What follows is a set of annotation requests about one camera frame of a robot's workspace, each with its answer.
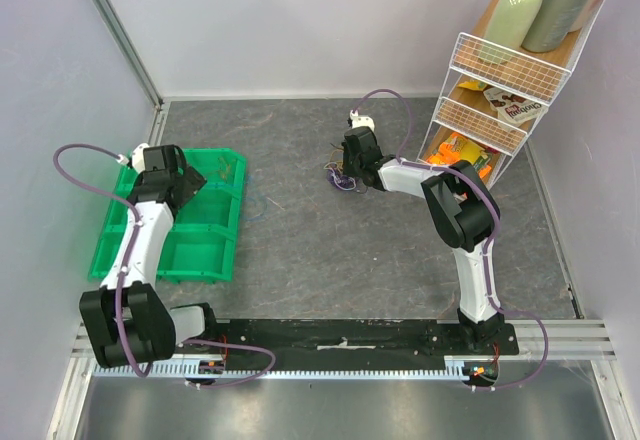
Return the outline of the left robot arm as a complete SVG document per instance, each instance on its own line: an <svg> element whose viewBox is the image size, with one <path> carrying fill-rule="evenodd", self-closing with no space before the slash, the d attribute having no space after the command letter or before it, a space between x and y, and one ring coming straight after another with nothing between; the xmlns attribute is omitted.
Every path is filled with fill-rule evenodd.
<svg viewBox="0 0 640 440"><path fill-rule="evenodd" d="M128 365L145 376L153 362L170 359L184 341L198 353L211 352L220 331L210 322L208 304L168 309L155 289L168 234L206 179L171 144L140 145L130 166L137 177L118 200L128 209L121 244L99 288L82 294L79 309L98 364Z"/></svg>

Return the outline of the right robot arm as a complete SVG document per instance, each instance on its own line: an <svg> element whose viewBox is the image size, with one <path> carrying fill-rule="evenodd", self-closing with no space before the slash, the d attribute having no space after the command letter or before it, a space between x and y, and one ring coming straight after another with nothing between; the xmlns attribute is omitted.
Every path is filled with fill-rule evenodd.
<svg viewBox="0 0 640 440"><path fill-rule="evenodd" d="M438 235L454 253L460 285L459 344L469 353L483 352L504 325L492 259L500 211L474 167L465 160L441 166L385 156L367 126L348 130L342 147L346 174L368 187L426 201Z"/></svg>

